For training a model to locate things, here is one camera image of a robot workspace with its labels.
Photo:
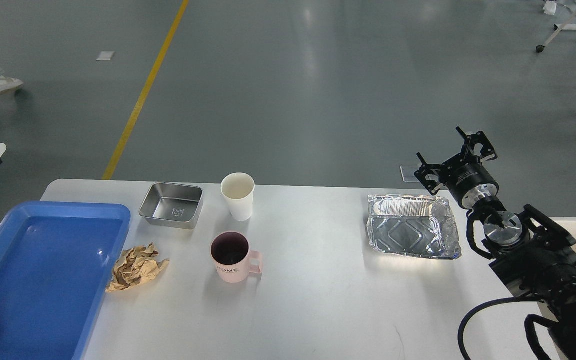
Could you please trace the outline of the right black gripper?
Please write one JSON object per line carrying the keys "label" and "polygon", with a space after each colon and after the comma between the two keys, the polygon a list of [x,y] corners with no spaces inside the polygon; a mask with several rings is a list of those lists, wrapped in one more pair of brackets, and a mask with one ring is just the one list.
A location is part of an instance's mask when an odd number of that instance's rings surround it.
{"label": "right black gripper", "polygon": [[484,132],[469,134],[460,126],[455,130],[463,139],[461,152],[440,164],[426,162],[418,152],[421,165],[413,174],[432,196],[442,189],[448,190],[460,208],[472,210],[478,201],[499,193],[498,183],[482,166],[498,159],[498,154]]}

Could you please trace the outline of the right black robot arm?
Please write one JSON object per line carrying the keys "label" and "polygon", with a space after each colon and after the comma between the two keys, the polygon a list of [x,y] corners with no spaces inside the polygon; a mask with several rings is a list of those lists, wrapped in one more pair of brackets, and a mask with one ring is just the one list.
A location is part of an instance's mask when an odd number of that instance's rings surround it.
{"label": "right black robot arm", "polygon": [[527,204],[521,213],[507,210],[498,198],[499,185],[483,166],[497,159],[482,131],[467,134],[456,128],[463,144],[444,162],[426,162],[421,153],[414,177],[432,195],[446,188],[466,210],[466,239],[470,248],[490,260],[489,267],[511,297],[487,301],[469,311],[459,324],[458,347],[468,360],[464,335],[467,324],[482,310],[510,303],[544,303],[554,319],[529,314],[524,321],[526,341],[538,360],[548,360],[536,326],[547,329],[555,346],[576,360],[576,244],[574,236],[547,215]]}

